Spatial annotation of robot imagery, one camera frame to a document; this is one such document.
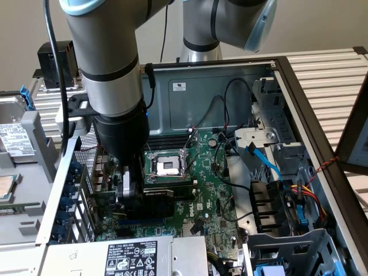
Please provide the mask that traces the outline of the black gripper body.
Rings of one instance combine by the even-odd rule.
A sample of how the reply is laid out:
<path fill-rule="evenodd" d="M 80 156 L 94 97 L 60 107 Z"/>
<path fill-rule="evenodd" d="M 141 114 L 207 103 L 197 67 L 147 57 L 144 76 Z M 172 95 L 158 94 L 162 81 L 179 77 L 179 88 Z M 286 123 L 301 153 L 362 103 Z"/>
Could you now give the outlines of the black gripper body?
<path fill-rule="evenodd" d="M 122 183 L 118 185 L 119 199 L 141 197 L 143 191 L 143 148 L 150 129 L 144 100 L 120 117 L 94 117 L 104 150 L 118 160 Z"/>

